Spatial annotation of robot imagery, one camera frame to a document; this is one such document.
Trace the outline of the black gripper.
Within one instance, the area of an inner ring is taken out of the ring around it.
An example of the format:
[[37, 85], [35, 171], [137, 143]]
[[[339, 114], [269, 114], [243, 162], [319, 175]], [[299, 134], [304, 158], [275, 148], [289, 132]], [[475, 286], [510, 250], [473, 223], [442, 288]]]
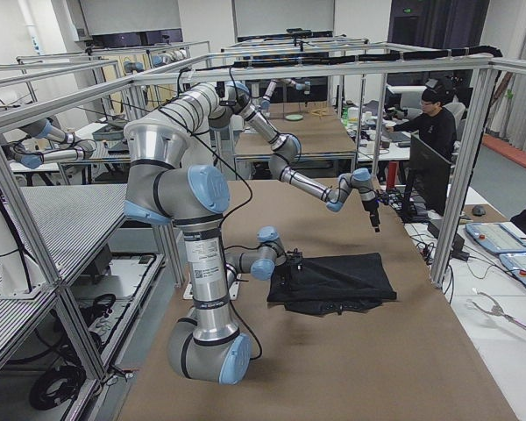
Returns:
[[380, 232], [379, 204], [388, 205], [386, 195], [378, 195], [376, 191], [370, 190], [361, 194], [361, 201], [364, 209], [369, 213], [370, 222], [375, 232]]
[[298, 248], [295, 248], [292, 251], [286, 252], [286, 261], [284, 263], [284, 273], [286, 275], [291, 275], [293, 273], [299, 272], [302, 270], [303, 264], [303, 254], [302, 251]]

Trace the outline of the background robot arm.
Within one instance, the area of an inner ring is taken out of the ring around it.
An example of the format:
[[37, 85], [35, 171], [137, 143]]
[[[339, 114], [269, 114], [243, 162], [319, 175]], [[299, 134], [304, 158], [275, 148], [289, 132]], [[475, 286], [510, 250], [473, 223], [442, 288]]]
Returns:
[[[96, 150], [93, 139], [81, 139], [74, 132], [65, 132], [54, 126], [48, 118], [20, 127], [26, 136], [2, 146], [8, 160], [14, 160], [26, 168], [35, 169], [48, 162], [80, 161], [89, 159]], [[51, 143], [44, 151], [30, 151], [22, 145], [25, 139], [46, 139]]]

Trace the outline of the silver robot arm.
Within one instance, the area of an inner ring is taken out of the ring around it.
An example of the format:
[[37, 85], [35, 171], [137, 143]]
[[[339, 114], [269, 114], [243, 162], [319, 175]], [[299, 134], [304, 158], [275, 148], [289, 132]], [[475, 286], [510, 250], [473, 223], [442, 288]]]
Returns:
[[278, 232], [262, 228], [251, 253], [227, 254], [219, 228], [230, 203], [213, 165], [182, 168], [190, 138], [163, 125], [127, 125], [131, 151], [124, 213], [150, 225], [172, 224], [183, 234], [192, 306], [170, 334], [167, 356], [185, 378], [236, 384], [248, 369], [252, 344], [232, 314], [230, 287], [237, 275], [271, 278], [287, 257]]
[[330, 211], [340, 211], [354, 191], [360, 194], [373, 229], [380, 230], [378, 198], [372, 176], [365, 168], [338, 177], [337, 184], [326, 187], [293, 169], [292, 163], [302, 152], [300, 140], [292, 133], [280, 132], [253, 104], [249, 89], [240, 82], [200, 83], [182, 92], [171, 102], [158, 108], [168, 121], [177, 124], [185, 134], [196, 138], [198, 126], [206, 121], [216, 130], [240, 116], [269, 144], [273, 153], [269, 160], [272, 178], [290, 184], [325, 203]]

